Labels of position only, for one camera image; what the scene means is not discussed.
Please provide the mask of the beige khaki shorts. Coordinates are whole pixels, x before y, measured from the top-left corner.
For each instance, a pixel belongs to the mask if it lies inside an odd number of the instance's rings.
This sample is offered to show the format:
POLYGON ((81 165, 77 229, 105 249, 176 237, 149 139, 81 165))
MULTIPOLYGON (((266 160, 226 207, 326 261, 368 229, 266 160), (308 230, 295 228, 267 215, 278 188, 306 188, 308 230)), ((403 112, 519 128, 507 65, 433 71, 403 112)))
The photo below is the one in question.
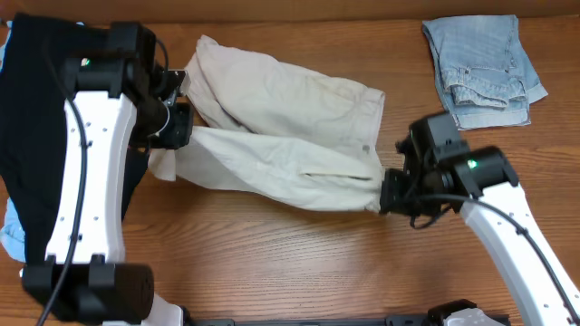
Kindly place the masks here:
POLYGON ((306 210, 379 210, 383 91, 208 36, 186 71, 203 122, 185 147, 151 152, 155 177, 306 210))

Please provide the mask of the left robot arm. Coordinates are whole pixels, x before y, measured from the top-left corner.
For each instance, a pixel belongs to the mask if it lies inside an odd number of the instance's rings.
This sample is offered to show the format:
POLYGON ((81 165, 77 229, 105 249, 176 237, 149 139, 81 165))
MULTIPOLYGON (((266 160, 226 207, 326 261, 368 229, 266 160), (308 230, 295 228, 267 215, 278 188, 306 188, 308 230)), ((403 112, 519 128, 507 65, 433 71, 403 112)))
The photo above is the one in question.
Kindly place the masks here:
POLYGON ((44 261, 23 269, 23 287, 59 321, 189 325, 186 308, 155 292, 152 270, 126 262, 121 225, 128 151, 189 142, 189 77, 156 61, 161 42, 142 24, 118 22, 105 36, 53 73, 65 98, 62 192, 44 261))

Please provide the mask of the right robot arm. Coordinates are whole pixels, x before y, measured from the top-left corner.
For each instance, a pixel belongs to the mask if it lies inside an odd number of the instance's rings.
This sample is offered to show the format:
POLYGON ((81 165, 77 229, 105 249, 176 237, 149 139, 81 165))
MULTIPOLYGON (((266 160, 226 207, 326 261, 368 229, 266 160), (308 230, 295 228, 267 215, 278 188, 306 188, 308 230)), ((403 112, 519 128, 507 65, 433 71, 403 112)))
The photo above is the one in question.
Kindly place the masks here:
POLYGON ((448 113, 409 126, 402 169, 386 170, 380 211, 426 226, 454 211, 482 242, 527 325, 576 325, 579 291, 543 236, 503 152, 473 150, 448 113))

